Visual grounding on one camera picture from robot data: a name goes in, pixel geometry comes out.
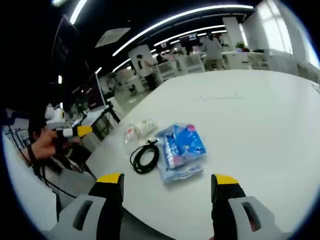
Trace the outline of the person's left hand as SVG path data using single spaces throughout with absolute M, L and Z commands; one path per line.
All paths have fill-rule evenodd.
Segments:
M 28 155 L 31 161 L 47 159 L 57 153 L 58 132 L 47 130 L 28 147 Z

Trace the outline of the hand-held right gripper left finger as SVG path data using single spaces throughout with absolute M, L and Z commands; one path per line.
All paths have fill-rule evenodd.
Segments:
M 123 218 L 124 174 L 101 176 L 76 197 L 48 232 L 50 240 L 118 240 Z

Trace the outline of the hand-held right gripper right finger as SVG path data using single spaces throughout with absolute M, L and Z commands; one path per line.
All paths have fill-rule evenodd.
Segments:
M 228 175 L 211 175 L 211 219 L 215 240 L 284 240 L 274 214 Z

